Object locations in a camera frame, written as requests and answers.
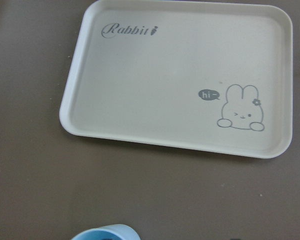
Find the light blue plastic cup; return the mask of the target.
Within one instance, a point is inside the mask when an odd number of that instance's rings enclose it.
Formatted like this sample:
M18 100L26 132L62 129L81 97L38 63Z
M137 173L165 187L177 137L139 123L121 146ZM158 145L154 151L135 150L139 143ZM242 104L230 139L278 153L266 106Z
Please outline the light blue plastic cup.
M141 240L141 237L128 225L113 224L85 230L72 240Z

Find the cream rabbit tray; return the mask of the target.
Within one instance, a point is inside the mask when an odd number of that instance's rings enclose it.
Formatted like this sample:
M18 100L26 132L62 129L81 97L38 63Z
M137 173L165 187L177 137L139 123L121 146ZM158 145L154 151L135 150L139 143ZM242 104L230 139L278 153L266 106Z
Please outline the cream rabbit tray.
M293 24L272 5L99 0L59 110L76 136L270 159L293 136Z

